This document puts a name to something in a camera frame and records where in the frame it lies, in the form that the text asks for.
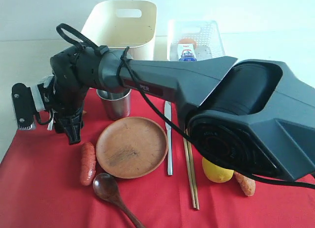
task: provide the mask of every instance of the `wooden chopsticks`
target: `wooden chopsticks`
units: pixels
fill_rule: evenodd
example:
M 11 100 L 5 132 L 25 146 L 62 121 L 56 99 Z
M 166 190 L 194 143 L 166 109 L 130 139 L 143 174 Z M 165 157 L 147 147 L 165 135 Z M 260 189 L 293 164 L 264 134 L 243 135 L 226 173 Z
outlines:
M 196 184 L 195 170 L 193 166 L 191 143 L 188 142 L 185 138 L 184 138 L 184 148 L 185 148 L 185 156 L 186 156 L 186 164 L 187 164 L 187 172 L 188 172 L 192 206 L 194 209 L 199 210 L 198 190 L 197 190 L 197 184 Z

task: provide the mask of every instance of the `stainless steel cup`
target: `stainless steel cup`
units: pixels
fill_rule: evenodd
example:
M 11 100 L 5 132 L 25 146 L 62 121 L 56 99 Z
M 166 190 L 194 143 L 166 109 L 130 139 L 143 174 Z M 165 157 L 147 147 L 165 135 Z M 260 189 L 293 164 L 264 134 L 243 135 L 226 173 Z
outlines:
M 130 114 L 130 92 L 126 89 L 122 93 L 110 93 L 103 90 L 97 90 L 97 95 L 101 98 L 107 116 L 115 121 Z

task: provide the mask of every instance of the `wooden plate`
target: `wooden plate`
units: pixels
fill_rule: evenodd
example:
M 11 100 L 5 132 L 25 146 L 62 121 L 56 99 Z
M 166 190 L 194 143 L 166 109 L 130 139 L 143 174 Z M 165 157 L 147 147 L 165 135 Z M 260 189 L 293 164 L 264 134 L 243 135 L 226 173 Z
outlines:
M 126 117 L 108 126 L 98 138 L 96 158 L 109 174 L 138 178 L 155 170 L 167 154 L 163 128 L 143 117 Z

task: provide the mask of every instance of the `white wall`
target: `white wall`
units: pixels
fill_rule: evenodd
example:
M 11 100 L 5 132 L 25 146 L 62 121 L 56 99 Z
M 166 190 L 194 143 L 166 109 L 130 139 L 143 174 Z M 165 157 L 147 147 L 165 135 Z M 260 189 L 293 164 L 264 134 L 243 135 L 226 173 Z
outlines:
M 59 23 L 81 30 L 104 0 L 0 0 L 0 40 L 59 38 Z M 157 35 L 172 18 L 216 20 L 221 33 L 315 28 L 315 0 L 149 0 L 157 5 Z

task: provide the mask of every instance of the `knife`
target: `knife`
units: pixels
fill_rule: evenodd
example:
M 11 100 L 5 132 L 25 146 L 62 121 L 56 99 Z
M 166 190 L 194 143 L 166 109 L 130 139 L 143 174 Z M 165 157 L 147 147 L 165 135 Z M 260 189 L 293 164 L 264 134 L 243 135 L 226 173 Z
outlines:
M 172 121 L 172 105 L 169 101 L 165 102 L 164 106 L 164 115 L 167 119 Z M 173 159 L 172 159 L 172 127 L 165 123 L 166 126 L 166 132 L 167 132 L 167 144 L 168 144 L 168 155 L 167 155 L 167 174 L 173 175 Z

